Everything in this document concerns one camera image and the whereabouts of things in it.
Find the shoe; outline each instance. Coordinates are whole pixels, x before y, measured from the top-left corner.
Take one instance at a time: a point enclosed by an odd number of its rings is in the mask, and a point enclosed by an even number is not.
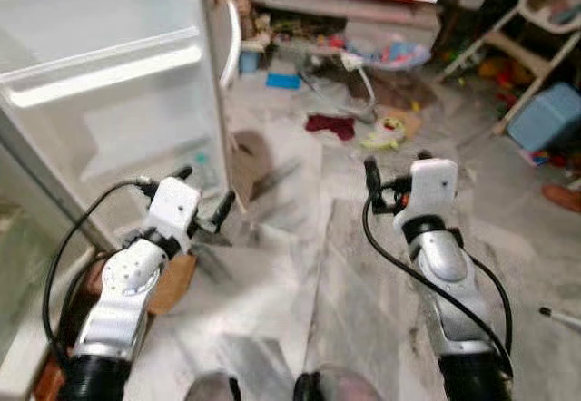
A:
[[[293,401],[381,401],[381,397],[359,374],[325,365],[316,372],[300,375]]]
[[[543,195],[562,208],[581,213],[581,191],[572,191],[562,186],[546,185]]]
[[[241,401],[236,378],[215,372],[196,378],[183,401]]]

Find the debris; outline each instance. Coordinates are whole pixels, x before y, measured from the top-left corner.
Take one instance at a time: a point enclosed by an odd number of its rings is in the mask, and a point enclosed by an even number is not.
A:
[[[540,152],[528,152],[524,149],[518,151],[518,154],[525,160],[531,167],[538,167],[545,163],[548,163],[551,158],[546,151]]]
[[[331,131],[342,141],[348,141],[355,136],[355,119],[351,117],[327,117],[325,115],[309,115],[305,124],[308,132]]]
[[[392,117],[380,118],[372,132],[361,145],[368,149],[397,149],[406,139],[406,126],[402,120]]]

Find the plastic item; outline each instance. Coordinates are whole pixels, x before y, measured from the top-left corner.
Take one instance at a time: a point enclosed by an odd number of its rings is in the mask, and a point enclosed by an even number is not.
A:
[[[266,78],[266,86],[298,90],[300,88],[300,77],[297,74],[269,73]]]
[[[397,149],[405,139],[405,124],[397,118],[384,117],[375,123],[375,132],[361,141],[361,145],[368,149]]]
[[[581,122],[581,95],[566,83],[537,94],[508,126],[508,133],[525,150],[536,152]]]
[[[242,52],[240,55],[240,72],[254,73],[258,70],[258,62],[261,54],[257,52]]]
[[[346,50],[363,59],[363,64],[380,70],[409,70],[429,60],[429,50],[421,44],[394,41],[381,48],[371,47],[365,40],[349,40]]]

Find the wire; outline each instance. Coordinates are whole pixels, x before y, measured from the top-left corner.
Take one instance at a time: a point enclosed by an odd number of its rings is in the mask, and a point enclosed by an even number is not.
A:
[[[365,73],[363,67],[358,67],[357,72],[361,76],[363,83],[365,84],[365,88],[367,89],[369,100],[365,105],[365,108],[362,110],[351,108],[349,106],[345,106],[343,104],[339,104],[334,102],[331,98],[329,98],[325,93],[319,88],[317,83],[309,77],[305,70],[299,71],[300,78],[314,91],[324,102],[328,105],[336,108],[338,111],[346,113],[354,117],[355,119],[364,122],[364,123],[373,123],[377,120],[377,114],[375,113],[375,106],[377,105],[378,101],[375,96],[375,92],[373,91],[373,86],[371,85],[371,81],[369,77]]]
[[[514,372],[512,369],[512,364],[510,363],[510,356],[508,355],[508,352],[506,351],[504,345],[502,344],[502,341],[498,338],[497,334],[492,330],[492,328],[490,328],[482,319],[480,319],[480,317],[478,315],[476,315],[474,312],[472,312],[472,310],[470,310],[469,308],[464,306],[460,301],[458,301],[456,298],[454,298],[453,296],[448,294],[444,289],[442,289],[438,285],[432,283],[431,281],[426,279],[424,276],[422,276],[420,273],[415,271],[413,268],[409,267],[407,264],[403,263],[401,260],[399,260],[399,259],[395,258],[394,256],[392,256],[391,254],[389,254],[375,240],[375,238],[373,237],[373,234],[371,233],[371,230],[369,228],[368,216],[369,216],[369,206],[370,205],[371,205],[371,197],[369,196],[367,198],[367,200],[365,201],[365,205],[363,206],[363,215],[362,215],[363,218],[362,218],[362,220],[363,220],[363,230],[365,232],[365,236],[367,237],[367,239],[369,241],[369,244],[371,244],[371,247],[373,247],[388,262],[392,263],[393,265],[395,265],[399,269],[403,270],[406,274],[411,276],[413,279],[415,279],[416,281],[418,281],[422,285],[424,285],[427,288],[436,292],[443,299],[447,300],[450,304],[452,304],[457,309],[462,311],[467,317],[472,319],[472,321],[474,321],[474,323],[477,326],[479,326],[482,329],[482,331],[484,331],[490,337],[490,339],[492,340],[492,342],[494,343],[494,345],[496,346],[496,348],[498,350],[498,354],[500,355],[500,358],[502,359],[502,362],[504,364],[504,372],[509,377],[512,378],[514,376]]]
[[[83,265],[83,267],[81,269],[79,269],[79,271],[74,275],[73,279],[71,280],[71,283],[69,283],[69,287],[66,290],[66,295],[64,296],[64,301],[63,301],[63,307],[61,310],[61,318],[59,320],[58,323],[58,330],[57,330],[57,336],[59,336],[62,331],[63,331],[63,322],[66,320],[65,317],[65,312],[68,311],[70,305],[71,305],[71,301],[73,300],[73,294],[74,291],[76,290],[76,287],[79,283],[79,281],[81,280],[81,278],[84,276],[84,274],[86,274],[86,272],[97,262],[100,262],[102,260],[107,260],[109,259],[111,256],[110,255],[105,255],[105,256],[98,256],[94,259],[89,260],[87,263],[85,263]]]
[[[94,212],[95,209],[99,207],[99,205],[114,191],[130,185],[138,185],[140,181],[138,180],[130,180],[130,181],[120,181],[119,183],[114,184],[111,188],[101,194],[97,200],[93,202],[93,204],[87,209],[87,211],[73,224],[73,227],[69,229],[66,233],[65,237],[61,241],[58,250],[54,254],[53,261],[51,262],[51,266],[48,269],[48,273],[46,274],[46,282],[44,284],[44,294],[43,294],[43,308],[42,308],[42,317],[43,317],[43,326],[44,332],[46,334],[46,338],[48,339],[49,347],[53,352],[54,358],[56,359],[57,363],[61,367],[61,369],[66,373],[67,365],[68,365],[68,356],[66,355],[66,351],[64,350],[63,346],[58,343],[58,340],[54,336],[53,329],[51,328],[50,322],[50,315],[49,315],[49,304],[51,298],[51,290],[53,288],[54,282],[54,275],[56,274],[56,268],[58,267],[58,262],[61,260],[63,256],[64,248],[68,244],[71,237],[74,233],[81,228],[83,223],[89,218],[89,216]]]
[[[507,292],[505,291],[498,277],[494,274],[494,272],[492,272],[492,269],[487,267],[483,262],[476,259],[467,251],[466,254],[468,254],[468,256],[472,259],[474,265],[482,269],[485,274],[492,280],[494,286],[497,287],[498,295],[500,295],[500,299],[502,299],[502,307],[505,310],[505,349],[507,350],[508,354],[510,354],[512,350],[512,309],[510,308],[510,301],[508,301]]]

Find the cardboard piece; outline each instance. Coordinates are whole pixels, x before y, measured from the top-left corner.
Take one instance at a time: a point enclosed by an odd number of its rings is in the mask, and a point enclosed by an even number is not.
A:
[[[185,294],[196,267],[196,257],[180,254],[172,259],[160,278],[147,310],[154,315],[168,313]]]
[[[254,184],[272,170],[271,156],[266,141],[254,131],[233,134],[237,148],[231,153],[232,187],[236,201],[246,211],[254,193]]]

